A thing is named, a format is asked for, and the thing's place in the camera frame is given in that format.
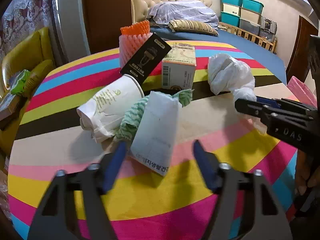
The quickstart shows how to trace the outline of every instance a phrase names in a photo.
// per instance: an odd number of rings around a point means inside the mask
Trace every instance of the sofa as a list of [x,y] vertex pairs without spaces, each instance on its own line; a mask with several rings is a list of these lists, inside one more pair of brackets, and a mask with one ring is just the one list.
[[54,68],[55,63],[47,27],[32,33],[4,57],[0,73],[1,98],[10,91],[9,79],[15,73],[23,69],[30,71],[23,94],[25,97],[23,99],[24,105],[20,108],[19,113],[15,113],[16,117],[3,130],[0,130],[0,150],[5,155],[10,156],[20,121],[32,95],[46,75]]

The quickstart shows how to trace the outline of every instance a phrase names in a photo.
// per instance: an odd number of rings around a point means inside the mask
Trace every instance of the wooden bed rail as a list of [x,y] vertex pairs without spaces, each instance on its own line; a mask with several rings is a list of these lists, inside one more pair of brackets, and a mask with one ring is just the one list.
[[246,40],[252,41],[255,44],[263,47],[264,49],[269,50],[272,53],[276,48],[276,44],[277,44],[276,39],[273,43],[271,43],[271,42],[267,41],[265,38],[259,37],[253,33],[249,33],[248,31],[245,31],[243,29],[240,29],[238,27],[235,27],[230,24],[223,23],[223,22],[219,23],[218,28],[221,30],[224,30],[226,32],[232,33],[234,35],[238,35],[239,37],[242,37]]

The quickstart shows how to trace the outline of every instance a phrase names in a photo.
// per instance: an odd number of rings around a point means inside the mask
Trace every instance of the mattress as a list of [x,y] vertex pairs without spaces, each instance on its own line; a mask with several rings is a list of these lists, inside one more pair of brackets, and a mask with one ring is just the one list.
[[218,30],[219,37],[210,36],[198,33],[175,32],[173,33],[169,28],[151,27],[151,32],[156,33],[161,38],[166,40],[191,40],[191,41],[215,41],[230,44],[242,52],[246,53],[261,65],[270,70],[283,84],[287,84],[287,77],[285,74],[285,66],[277,55],[267,51],[257,44],[248,41],[237,35]]

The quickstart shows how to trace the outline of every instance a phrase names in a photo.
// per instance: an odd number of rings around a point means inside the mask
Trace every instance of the lace curtain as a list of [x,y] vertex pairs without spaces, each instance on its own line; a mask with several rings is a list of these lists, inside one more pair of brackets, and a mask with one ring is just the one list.
[[0,64],[19,42],[45,26],[52,27],[49,0],[13,0],[0,19]]

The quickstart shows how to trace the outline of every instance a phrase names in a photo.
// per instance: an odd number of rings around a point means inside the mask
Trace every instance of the orange foam net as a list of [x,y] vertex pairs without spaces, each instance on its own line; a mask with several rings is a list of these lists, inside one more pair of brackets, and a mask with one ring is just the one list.
[[132,24],[131,26],[126,26],[120,28],[122,35],[143,35],[150,33],[150,23],[148,20]]

